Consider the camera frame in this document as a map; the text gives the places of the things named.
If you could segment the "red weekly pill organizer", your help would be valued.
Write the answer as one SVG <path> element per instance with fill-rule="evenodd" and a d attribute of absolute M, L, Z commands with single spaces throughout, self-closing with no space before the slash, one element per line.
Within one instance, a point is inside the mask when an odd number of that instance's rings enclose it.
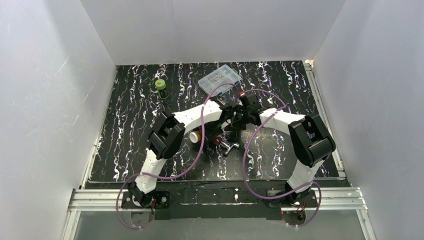
<path fill-rule="evenodd" d="M 212 142 L 215 145 L 223 147 L 223 148 L 229 148 L 231 146 L 231 144 L 228 142 L 227 135 L 225 134 L 218 135 L 216 138 L 212 140 Z"/>

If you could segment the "white pill bottle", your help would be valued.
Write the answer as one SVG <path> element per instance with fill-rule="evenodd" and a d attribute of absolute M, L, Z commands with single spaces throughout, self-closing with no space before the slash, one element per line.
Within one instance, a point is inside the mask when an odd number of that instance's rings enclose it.
<path fill-rule="evenodd" d="M 189 139 L 193 144 L 199 143 L 202 140 L 202 132 L 199 130 L 192 131 L 189 134 Z"/>

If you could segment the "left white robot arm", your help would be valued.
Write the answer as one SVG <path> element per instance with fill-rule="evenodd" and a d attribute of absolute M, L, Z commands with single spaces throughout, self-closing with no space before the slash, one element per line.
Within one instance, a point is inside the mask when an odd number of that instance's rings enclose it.
<path fill-rule="evenodd" d="M 171 113 L 163 111 L 154 122 L 148 134 L 146 158 L 140 175 L 128 185 L 130 196 L 142 208 L 152 205 L 157 176 L 166 160 L 171 159 L 181 148 L 185 134 L 193 143 L 223 142 L 225 127 L 240 110 L 234 101 L 225 102 L 221 97 L 213 97 L 205 104 L 185 111 Z"/>

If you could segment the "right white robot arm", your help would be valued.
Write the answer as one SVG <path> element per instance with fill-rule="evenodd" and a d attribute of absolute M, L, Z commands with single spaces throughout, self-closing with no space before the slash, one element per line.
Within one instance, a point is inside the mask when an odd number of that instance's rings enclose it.
<path fill-rule="evenodd" d="M 243 119 L 242 123 L 257 126 L 247 144 L 251 145 L 262 128 L 282 132 L 290 136 L 297 162 L 292 175 L 285 183 L 285 192 L 280 195 L 265 196 L 256 193 L 249 185 L 245 171 L 242 172 L 243 182 L 247 190 L 259 199 L 286 199 L 294 203 L 309 193 L 315 174 L 336 150 L 336 143 L 319 114 L 293 114 L 281 108 L 263 107 L 256 92 L 256 89 L 246 90 L 239 95 L 242 109 L 247 114 L 247 119 Z"/>

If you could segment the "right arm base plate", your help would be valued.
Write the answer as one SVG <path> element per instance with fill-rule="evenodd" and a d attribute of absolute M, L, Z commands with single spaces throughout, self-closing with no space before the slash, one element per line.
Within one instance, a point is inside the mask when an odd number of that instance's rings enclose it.
<path fill-rule="evenodd" d="M 310 223 L 318 213 L 322 200 L 314 190 L 306 190 L 295 194 L 272 200 L 264 200 L 272 209 L 280 209 L 282 219 L 286 226 L 300 228 Z"/>

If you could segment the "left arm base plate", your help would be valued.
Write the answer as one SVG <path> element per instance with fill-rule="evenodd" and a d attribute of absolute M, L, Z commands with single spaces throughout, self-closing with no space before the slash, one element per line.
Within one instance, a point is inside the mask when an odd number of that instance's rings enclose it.
<path fill-rule="evenodd" d="M 156 210 L 168 209 L 170 206 L 169 191 L 152 191 L 147 195 L 125 192 L 120 208 L 130 211 L 131 223 L 134 226 L 149 224 L 155 219 Z"/>

